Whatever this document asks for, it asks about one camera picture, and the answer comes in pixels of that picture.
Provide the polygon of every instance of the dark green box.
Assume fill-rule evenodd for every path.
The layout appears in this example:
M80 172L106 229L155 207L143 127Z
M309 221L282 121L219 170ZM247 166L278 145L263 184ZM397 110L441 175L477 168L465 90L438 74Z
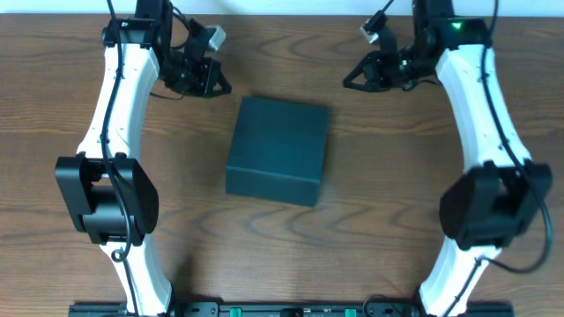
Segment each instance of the dark green box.
M314 206L329 110L244 97L226 165L226 192Z

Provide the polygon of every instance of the wood grain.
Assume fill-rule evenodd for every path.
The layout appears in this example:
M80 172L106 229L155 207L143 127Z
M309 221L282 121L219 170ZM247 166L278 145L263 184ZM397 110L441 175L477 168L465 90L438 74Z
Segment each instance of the wood grain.
M461 174L442 88L368 94L341 87L371 48L354 17L204 16L228 40L217 54L234 91L214 100L150 100L142 163L160 194L160 259L181 299L360 301L409 297L441 247L441 194ZM54 177L100 92L108 16L0 17L0 315L60 316L77 301L124 300L110 260L75 232ZM400 44L410 18L392 18ZM185 35L175 26L175 39ZM564 309L564 20L503 18L495 36L509 112L555 177L547 203L554 253L541 271L489 269L473 299L508 299L518 316ZM162 84L155 91L167 94ZM314 209L226 195L224 171L243 95L330 107L321 200ZM543 227L502 256L534 260Z

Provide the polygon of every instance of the wooden table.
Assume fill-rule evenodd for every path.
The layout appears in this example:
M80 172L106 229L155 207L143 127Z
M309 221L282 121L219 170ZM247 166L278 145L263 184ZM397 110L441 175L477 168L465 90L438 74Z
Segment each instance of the wooden table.
M76 301L123 301L110 260L75 231L56 185L100 93L108 15L0 16L0 315L60 316ZM228 40L217 55L233 84L213 100L151 99L142 164L160 195L154 233L167 277L190 294L244 300L410 297L442 245L438 206L461 175L449 101L438 86L369 94L342 78L371 49L363 17L204 16ZM411 18L390 19L404 45ZM175 41L186 33L175 24ZM490 268L473 299L509 299L518 316L563 315L564 20L503 18L495 35L508 109L538 162L550 163L552 260L514 276ZM173 95L158 83L155 92ZM321 199L314 209L224 192L241 96L332 109ZM501 259L537 256L537 216Z

